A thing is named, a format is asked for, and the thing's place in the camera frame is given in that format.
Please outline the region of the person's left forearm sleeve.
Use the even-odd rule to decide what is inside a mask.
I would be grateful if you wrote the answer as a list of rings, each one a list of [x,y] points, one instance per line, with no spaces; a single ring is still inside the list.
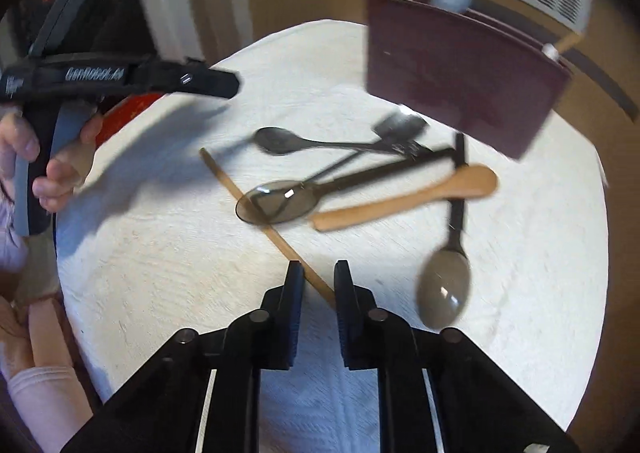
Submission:
[[[10,398],[43,452],[61,452],[93,417],[73,366],[38,366],[8,381]]]

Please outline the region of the person's left hand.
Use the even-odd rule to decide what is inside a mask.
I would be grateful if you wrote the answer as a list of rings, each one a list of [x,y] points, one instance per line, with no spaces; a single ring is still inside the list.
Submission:
[[[89,175],[96,153],[96,137],[103,126],[103,116],[96,113],[82,127],[79,136],[60,152],[52,155],[46,172],[32,184],[32,194],[50,214],[60,212],[70,202],[74,191]],[[1,106],[1,189],[14,201],[14,168],[17,156],[32,162],[40,151],[34,129],[14,104]]]

